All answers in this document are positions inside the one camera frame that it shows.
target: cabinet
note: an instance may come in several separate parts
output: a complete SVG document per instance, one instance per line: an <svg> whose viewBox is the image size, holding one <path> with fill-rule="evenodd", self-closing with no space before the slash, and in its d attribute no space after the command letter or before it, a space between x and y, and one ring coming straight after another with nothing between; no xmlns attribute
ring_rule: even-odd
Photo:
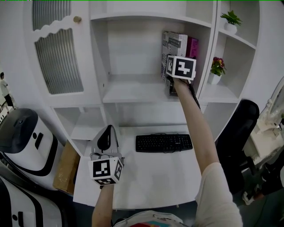
<svg viewBox="0 0 284 227"><path fill-rule="evenodd" d="M39 6L24 6L28 58L47 105L81 156L89 156L89 141L108 124L116 127L122 143L127 142L125 128L139 133L140 127L163 126L174 132L186 124L178 98L169 96L161 78L164 30L199 40L193 87L215 140L241 100L257 49L258 1L67 1ZM231 10L243 21L235 35L220 18ZM224 59L227 71L211 85L207 81L214 56Z"/></svg>

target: cabinet door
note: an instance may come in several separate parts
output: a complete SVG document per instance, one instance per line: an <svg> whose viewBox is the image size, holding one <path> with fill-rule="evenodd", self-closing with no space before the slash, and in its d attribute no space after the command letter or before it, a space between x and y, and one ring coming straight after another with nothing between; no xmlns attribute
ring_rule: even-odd
<svg viewBox="0 0 284 227"><path fill-rule="evenodd" d="M32 1L23 10L30 66L48 105L100 104L89 2Z"/></svg>

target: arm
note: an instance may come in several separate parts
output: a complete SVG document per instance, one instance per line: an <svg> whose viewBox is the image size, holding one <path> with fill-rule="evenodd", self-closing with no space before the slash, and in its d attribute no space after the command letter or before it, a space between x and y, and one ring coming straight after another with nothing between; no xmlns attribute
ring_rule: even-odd
<svg viewBox="0 0 284 227"><path fill-rule="evenodd" d="M219 162L213 136L187 85L179 79L174 79L174 87L181 101L196 159L202 174L208 165Z"/></svg>
<svg viewBox="0 0 284 227"><path fill-rule="evenodd" d="M111 227L114 185L104 186L92 216L92 227Z"/></svg>

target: cabinet knob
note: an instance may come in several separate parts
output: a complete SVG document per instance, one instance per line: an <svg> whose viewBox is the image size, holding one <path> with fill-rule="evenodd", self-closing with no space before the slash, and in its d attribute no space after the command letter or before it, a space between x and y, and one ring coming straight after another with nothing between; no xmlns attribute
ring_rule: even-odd
<svg viewBox="0 0 284 227"><path fill-rule="evenodd" d="M75 23L80 23L81 20L82 20L82 18L79 17L79 16L74 16L74 18L73 18L73 21L74 21Z"/></svg>

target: potted plant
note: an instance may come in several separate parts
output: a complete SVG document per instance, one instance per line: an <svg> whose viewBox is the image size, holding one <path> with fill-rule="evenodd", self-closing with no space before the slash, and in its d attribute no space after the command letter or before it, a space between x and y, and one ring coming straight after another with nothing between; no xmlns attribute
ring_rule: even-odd
<svg viewBox="0 0 284 227"><path fill-rule="evenodd" d="M224 26L225 30L235 34L237 32L235 24L241 25L241 20L234 14L234 11L232 10L231 12L228 12L228 14L223 13L221 18L225 18L227 20L227 23L225 23Z"/></svg>
<svg viewBox="0 0 284 227"><path fill-rule="evenodd" d="M225 74L225 64L223 59L214 57L211 71L208 77L209 84L218 84L221 79L222 74Z"/></svg>

